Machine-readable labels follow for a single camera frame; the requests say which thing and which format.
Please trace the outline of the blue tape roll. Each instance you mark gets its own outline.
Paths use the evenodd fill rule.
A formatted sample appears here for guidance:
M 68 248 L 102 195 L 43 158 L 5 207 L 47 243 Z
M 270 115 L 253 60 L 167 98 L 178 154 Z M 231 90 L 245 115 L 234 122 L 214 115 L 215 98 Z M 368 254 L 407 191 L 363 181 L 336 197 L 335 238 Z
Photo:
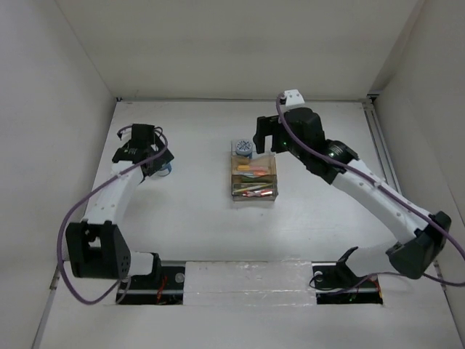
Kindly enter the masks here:
M 254 152 L 254 144 L 250 139 L 240 139 L 235 141 L 235 155 L 251 159 Z
M 172 171 L 172 166 L 170 163 L 167 163 L 156 172 L 156 175 L 159 177 L 166 177 L 171 173 L 171 171 Z

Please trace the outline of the green highlighter marker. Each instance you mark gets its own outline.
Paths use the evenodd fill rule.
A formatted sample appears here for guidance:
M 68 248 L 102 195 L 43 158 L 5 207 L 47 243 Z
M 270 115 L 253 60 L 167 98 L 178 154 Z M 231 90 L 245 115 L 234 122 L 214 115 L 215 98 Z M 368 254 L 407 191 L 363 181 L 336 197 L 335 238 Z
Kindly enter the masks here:
M 235 179 L 239 182 L 272 182 L 273 181 L 272 175 L 236 175 Z

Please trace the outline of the yellow pen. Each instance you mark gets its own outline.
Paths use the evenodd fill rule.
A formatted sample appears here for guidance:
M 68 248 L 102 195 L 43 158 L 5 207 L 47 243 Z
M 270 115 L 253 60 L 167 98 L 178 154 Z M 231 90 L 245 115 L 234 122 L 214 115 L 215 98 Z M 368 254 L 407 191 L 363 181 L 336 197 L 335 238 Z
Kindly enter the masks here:
M 271 184 L 251 185 L 251 186 L 246 186 L 244 188 L 235 189 L 232 191 L 232 193 L 242 193 L 246 191 L 253 191 L 253 190 L 258 190 L 261 188 L 266 188 L 269 186 L 271 186 Z

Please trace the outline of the orange pen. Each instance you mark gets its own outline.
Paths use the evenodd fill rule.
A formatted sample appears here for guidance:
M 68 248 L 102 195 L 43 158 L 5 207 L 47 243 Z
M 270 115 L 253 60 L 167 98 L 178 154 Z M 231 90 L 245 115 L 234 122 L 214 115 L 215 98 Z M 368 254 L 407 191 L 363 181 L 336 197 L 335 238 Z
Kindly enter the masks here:
M 242 193 L 244 197 L 269 197 L 274 196 L 275 192 L 272 189 L 261 189 L 261 190 L 247 190 Z

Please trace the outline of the orange capped clear marker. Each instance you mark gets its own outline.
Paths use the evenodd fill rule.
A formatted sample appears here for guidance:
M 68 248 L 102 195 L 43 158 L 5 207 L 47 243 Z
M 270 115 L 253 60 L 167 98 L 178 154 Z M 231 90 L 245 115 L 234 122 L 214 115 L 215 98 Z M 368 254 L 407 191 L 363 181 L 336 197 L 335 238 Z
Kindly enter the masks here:
M 271 172 L 272 167 L 266 167 L 266 166 L 256 166 L 252 167 L 254 172 Z

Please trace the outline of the red pen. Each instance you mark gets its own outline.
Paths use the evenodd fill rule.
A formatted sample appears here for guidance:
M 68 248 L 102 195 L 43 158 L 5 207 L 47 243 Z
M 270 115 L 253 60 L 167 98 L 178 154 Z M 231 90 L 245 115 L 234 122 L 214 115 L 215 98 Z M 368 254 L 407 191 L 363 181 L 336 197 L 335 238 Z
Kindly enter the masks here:
M 264 198 L 273 196 L 272 190 L 258 190 L 258 191 L 246 191 L 242 194 L 242 197 L 246 198 Z

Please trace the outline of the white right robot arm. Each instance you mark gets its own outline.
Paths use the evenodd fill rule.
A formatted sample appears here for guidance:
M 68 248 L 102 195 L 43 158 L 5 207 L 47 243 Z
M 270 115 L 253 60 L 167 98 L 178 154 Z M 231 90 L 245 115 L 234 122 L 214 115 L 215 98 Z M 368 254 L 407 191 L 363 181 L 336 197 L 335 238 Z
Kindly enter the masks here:
M 258 153 L 264 152 L 266 137 L 271 150 L 289 152 L 306 170 L 345 192 L 382 222 L 395 237 L 394 243 L 348 249 L 323 271 L 324 286 L 330 289 L 355 286 L 372 273 L 399 273 L 421 278 L 444 248 L 446 238 L 438 230 L 449 230 L 450 217 L 408 203 L 397 191 L 382 182 L 358 154 L 338 140 L 326 138 L 317 113 L 300 107 L 279 116 L 260 116 L 253 137 Z

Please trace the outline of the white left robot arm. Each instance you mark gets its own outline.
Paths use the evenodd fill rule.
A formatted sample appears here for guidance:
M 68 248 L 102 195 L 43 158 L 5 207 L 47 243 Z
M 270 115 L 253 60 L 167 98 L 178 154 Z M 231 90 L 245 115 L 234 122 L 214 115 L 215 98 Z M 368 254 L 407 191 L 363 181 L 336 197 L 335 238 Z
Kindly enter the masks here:
M 132 253 L 119 228 L 137 187 L 162 170 L 174 156 L 163 132 L 149 124 L 132 124 L 130 138 L 112 157 L 107 184 L 81 222 L 71 222 L 65 238 L 73 275 L 77 278 L 124 279 Z

